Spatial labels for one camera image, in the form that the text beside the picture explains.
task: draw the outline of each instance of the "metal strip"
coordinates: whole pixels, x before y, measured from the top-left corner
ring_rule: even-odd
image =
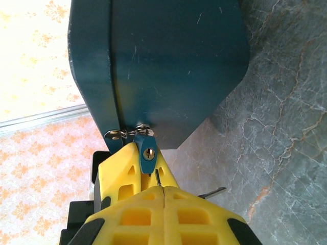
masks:
[[[69,119],[77,116],[88,115],[87,106],[78,105],[60,110],[49,111],[37,115],[26,116],[14,120],[0,122],[0,134],[6,134],[21,129],[32,128],[38,125],[53,123],[64,119]]]
[[[111,1],[72,0],[68,53],[73,78],[101,135],[123,130],[111,72]],[[123,147],[122,139],[104,141],[113,154]]]

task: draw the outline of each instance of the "gray marble surface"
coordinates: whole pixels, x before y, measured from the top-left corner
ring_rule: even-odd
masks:
[[[178,150],[181,188],[242,215],[263,244],[327,244],[327,1],[244,0],[244,80]]]

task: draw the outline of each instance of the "black rubber part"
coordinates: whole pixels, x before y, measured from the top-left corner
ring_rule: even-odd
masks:
[[[93,153],[93,158],[92,158],[92,183],[95,184],[97,174],[98,174],[98,169],[100,163],[102,163],[104,160],[107,160],[109,157],[111,157],[110,152],[105,152],[105,151],[96,151]]]
[[[104,222],[104,219],[97,218],[85,223],[68,245],[92,245]]]
[[[110,204],[111,204],[111,198],[105,197],[105,199],[101,202],[101,210],[110,207]]]
[[[68,243],[72,240],[78,230],[78,228],[62,230],[60,233],[59,245],[68,245]]]
[[[227,222],[240,245],[262,245],[262,243],[246,223],[243,223],[234,218],[229,218]]]
[[[80,229],[86,219],[94,214],[93,201],[71,202],[67,219],[67,229]]]

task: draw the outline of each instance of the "floral pattern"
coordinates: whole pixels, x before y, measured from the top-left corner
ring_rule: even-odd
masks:
[[[70,5],[0,0],[0,122],[84,104],[68,61]]]
[[[94,151],[106,149],[91,116],[0,136],[0,244],[58,244],[69,203],[88,199]]]

